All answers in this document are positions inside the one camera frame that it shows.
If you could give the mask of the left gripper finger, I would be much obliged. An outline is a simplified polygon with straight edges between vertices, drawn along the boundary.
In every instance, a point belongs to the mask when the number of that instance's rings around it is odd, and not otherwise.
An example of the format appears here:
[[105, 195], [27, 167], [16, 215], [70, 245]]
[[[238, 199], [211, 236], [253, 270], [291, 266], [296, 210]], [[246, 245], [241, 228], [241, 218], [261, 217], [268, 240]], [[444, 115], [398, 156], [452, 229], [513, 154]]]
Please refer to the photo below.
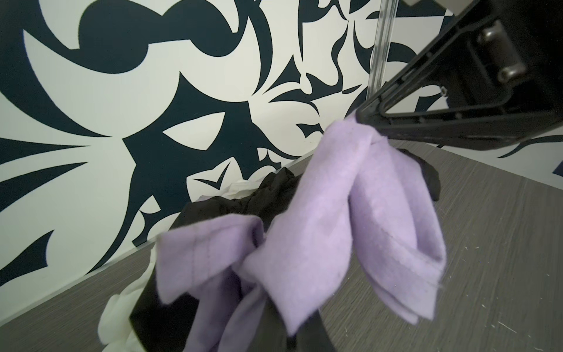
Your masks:
[[356, 111], [390, 139], [492, 150], [562, 125], [561, 1], [472, 1]]

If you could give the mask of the purple cloth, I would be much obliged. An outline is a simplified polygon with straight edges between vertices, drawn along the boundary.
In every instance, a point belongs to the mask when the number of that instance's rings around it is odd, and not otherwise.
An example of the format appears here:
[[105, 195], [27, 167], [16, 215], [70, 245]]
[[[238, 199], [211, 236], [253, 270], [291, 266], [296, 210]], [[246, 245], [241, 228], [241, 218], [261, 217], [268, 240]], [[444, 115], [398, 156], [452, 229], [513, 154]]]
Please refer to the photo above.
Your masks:
[[220, 216], [163, 234], [156, 253], [161, 301], [187, 293], [199, 302], [186, 351], [245, 351], [267, 302], [296, 335], [338, 290], [352, 255], [397, 315], [432, 319], [447, 262], [419, 163], [354, 117], [324, 133], [269, 227]]

